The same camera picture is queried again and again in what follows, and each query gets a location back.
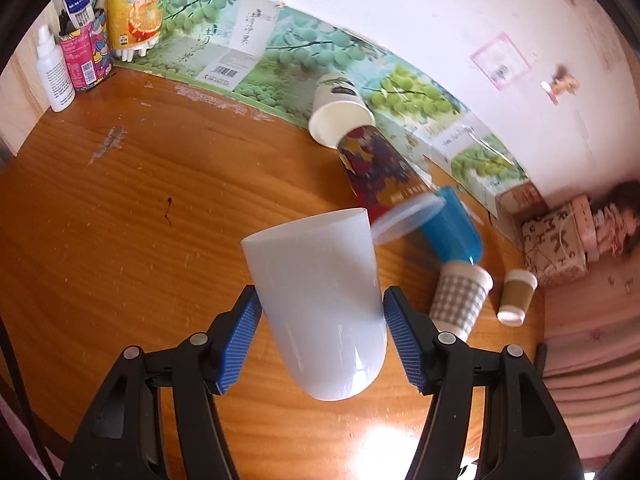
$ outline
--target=metal bolt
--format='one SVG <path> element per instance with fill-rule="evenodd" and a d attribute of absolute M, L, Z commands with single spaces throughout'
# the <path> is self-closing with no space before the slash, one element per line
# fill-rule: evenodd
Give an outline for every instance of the metal bolt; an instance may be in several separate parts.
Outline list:
<path fill-rule="evenodd" d="M 207 334 L 205 334 L 204 332 L 198 332 L 197 334 L 193 334 L 189 338 L 189 343 L 194 346 L 200 346 L 204 345 L 204 343 L 206 343 L 208 339 L 209 338 L 207 337 Z"/>
<path fill-rule="evenodd" d="M 140 355 L 140 348 L 138 348 L 137 346 L 130 346 L 128 348 L 125 348 L 124 352 L 122 353 L 122 356 L 125 359 L 135 359 L 139 355 Z"/>
<path fill-rule="evenodd" d="M 451 332 L 440 332 L 438 334 L 438 341 L 440 341 L 443 345 L 453 345 L 456 342 L 456 336 L 454 336 Z"/>
<path fill-rule="evenodd" d="M 524 354 L 524 350 L 518 345 L 509 345 L 507 346 L 507 354 L 509 354 L 511 357 L 522 357 L 522 355 Z"/>

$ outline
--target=white plastic cup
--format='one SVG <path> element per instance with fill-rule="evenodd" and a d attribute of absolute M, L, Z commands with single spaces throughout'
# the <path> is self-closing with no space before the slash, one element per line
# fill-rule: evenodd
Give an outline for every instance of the white plastic cup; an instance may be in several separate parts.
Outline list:
<path fill-rule="evenodd" d="M 317 142 L 336 148 L 340 139 L 354 128 L 375 124 L 373 114 L 348 76 L 333 72 L 318 80 L 314 111 L 309 119 L 309 132 Z"/>
<path fill-rule="evenodd" d="M 341 400 L 380 373 L 386 323 L 367 211 L 346 209 L 253 234 L 242 250 L 290 375 Z"/>
<path fill-rule="evenodd" d="M 506 326 L 519 327 L 524 323 L 538 279 L 528 270 L 513 269 L 504 277 L 498 320 Z"/>
<path fill-rule="evenodd" d="M 466 341 L 493 286 L 494 280 L 482 267 L 448 262 L 440 271 L 429 317 L 440 332 L 451 332 Z"/>

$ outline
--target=wooden desk surface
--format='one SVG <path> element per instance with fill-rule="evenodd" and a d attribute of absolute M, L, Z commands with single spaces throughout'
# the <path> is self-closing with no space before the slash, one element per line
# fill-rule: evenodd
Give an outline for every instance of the wooden desk surface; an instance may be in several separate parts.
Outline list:
<path fill-rule="evenodd" d="M 437 168 L 433 174 L 450 182 Z M 484 209 L 463 198 L 484 222 L 482 265 L 496 282 L 469 344 L 518 343 L 533 358 L 542 295 L 524 327 L 498 323 L 505 269 L 521 265 L 520 255 Z M 122 349 L 175 346 L 234 304 L 250 282 L 243 237 L 355 205 L 333 150 L 215 94 L 119 70 L 64 112 L 49 111 L 0 174 L 0 313 L 34 410 L 73 439 Z M 426 311 L 437 273 L 420 236 L 377 255 L 383 289 L 401 285 Z M 478 391 L 468 461 L 479 452 L 482 402 Z M 180 480 L 171 395 L 163 393 L 162 403 Z M 216 403 L 243 480 L 392 480 L 404 478 L 430 398 L 407 382 L 389 343 L 379 377 L 363 393 L 311 399 L 287 375 L 263 319 L 239 383 Z"/>

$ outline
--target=blue cup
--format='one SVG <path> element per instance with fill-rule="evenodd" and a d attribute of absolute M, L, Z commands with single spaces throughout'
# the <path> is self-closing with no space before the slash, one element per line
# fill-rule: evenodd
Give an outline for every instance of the blue cup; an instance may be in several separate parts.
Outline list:
<path fill-rule="evenodd" d="M 436 195 L 446 203 L 436 216 L 422 224 L 422 234 L 443 263 L 461 260 L 477 264 L 482 258 L 482 240 L 455 190 L 442 187 Z"/>

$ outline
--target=checkered paper cup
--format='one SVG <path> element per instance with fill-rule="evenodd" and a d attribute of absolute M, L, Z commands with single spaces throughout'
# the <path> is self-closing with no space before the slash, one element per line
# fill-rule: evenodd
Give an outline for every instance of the checkered paper cup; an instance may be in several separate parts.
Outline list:
<path fill-rule="evenodd" d="M 482 267 L 459 261 L 445 264 L 429 312 L 436 328 L 466 341 L 493 286 Z"/>

